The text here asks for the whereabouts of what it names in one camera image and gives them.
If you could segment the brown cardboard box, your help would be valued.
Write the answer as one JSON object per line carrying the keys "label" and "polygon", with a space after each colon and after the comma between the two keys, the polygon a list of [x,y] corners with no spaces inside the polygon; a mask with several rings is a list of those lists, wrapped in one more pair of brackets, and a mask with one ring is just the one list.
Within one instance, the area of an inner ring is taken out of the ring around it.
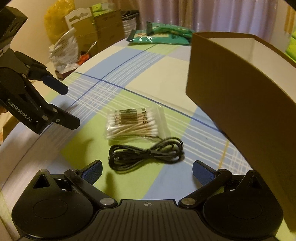
{"label": "brown cardboard box", "polygon": [[194,33],[187,96],[276,196],[295,231],[295,62],[251,34]]}

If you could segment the white plastic bag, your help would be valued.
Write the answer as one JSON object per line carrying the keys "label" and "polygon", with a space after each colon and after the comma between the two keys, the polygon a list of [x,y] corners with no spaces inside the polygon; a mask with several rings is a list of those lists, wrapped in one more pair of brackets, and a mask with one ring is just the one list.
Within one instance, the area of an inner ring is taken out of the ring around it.
{"label": "white plastic bag", "polygon": [[77,62],[80,52],[75,32],[76,29],[71,28],[49,48],[49,59],[60,74],[74,70],[79,66]]}

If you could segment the cotton swab bag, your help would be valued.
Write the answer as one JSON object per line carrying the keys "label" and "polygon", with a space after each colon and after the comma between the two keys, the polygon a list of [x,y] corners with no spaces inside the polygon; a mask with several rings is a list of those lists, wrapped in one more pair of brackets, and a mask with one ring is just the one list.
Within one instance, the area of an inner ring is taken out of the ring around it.
{"label": "cotton swab bag", "polygon": [[109,141],[127,138],[162,140],[171,135],[163,107],[116,109],[107,114],[105,137]]}

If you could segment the green wet wipes pack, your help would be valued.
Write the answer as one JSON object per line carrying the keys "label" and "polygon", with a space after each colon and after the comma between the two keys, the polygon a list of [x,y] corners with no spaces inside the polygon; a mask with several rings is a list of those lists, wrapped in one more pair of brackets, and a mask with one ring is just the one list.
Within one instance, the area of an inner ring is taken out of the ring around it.
{"label": "green wet wipes pack", "polygon": [[182,26],[155,23],[155,22],[149,22],[149,21],[146,22],[146,31],[147,31],[147,35],[173,34],[173,35],[181,36],[187,39],[191,39],[194,33],[193,30],[182,27]]}
{"label": "green wet wipes pack", "polygon": [[184,37],[173,34],[147,35],[146,30],[132,30],[126,40],[133,44],[190,45],[190,41]]}

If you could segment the yellow plastic bag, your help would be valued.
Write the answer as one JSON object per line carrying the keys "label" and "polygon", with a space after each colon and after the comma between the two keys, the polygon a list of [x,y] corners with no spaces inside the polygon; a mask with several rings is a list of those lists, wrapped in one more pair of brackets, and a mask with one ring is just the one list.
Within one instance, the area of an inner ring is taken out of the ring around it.
{"label": "yellow plastic bag", "polygon": [[44,15],[44,25],[51,44],[55,44],[69,28],[65,16],[75,10],[74,1],[58,0],[50,6]]}

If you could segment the purple curtain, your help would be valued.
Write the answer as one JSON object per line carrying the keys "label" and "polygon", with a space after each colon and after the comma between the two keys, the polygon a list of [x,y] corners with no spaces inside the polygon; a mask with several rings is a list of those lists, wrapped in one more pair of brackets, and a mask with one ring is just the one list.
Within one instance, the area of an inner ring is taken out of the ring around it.
{"label": "purple curtain", "polygon": [[173,24],[196,32],[253,34],[278,49],[287,47],[286,1],[112,1],[117,9],[139,11],[146,22]]}

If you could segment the green wet wipes pack upper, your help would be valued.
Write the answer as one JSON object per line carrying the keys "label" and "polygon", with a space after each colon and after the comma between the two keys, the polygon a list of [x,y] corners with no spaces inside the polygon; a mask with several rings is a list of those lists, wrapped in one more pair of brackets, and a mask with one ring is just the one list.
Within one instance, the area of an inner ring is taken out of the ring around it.
{"label": "green wet wipes pack upper", "polygon": [[149,21],[146,22],[146,31],[147,31],[147,35],[173,34],[173,35],[181,36],[187,39],[191,39],[194,33],[193,30],[182,27],[182,26],[155,23],[155,22],[149,22]]}

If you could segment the green wet wipes pack lower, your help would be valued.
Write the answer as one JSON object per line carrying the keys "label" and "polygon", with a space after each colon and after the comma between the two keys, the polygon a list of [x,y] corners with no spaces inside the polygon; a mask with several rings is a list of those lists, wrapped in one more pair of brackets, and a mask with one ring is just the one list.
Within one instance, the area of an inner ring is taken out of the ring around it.
{"label": "green wet wipes pack lower", "polygon": [[190,41],[184,37],[173,34],[147,35],[146,30],[132,30],[126,40],[133,44],[190,45]]}

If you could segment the cardboard boxes on floor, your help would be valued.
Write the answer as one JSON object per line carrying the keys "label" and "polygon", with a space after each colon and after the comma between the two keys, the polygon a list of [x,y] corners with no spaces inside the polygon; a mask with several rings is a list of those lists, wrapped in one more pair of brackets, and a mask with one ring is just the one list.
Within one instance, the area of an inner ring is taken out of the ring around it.
{"label": "cardboard boxes on floor", "polygon": [[119,10],[113,3],[78,8],[65,16],[68,28],[75,29],[80,55],[94,56],[127,38],[137,29],[138,10]]}

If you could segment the green tissue pack bundle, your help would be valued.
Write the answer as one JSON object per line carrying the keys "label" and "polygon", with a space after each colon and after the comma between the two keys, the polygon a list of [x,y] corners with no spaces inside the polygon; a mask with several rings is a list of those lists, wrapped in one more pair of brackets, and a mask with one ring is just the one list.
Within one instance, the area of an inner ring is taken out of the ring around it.
{"label": "green tissue pack bundle", "polygon": [[285,52],[287,56],[296,62],[296,31],[292,33],[290,42]]}

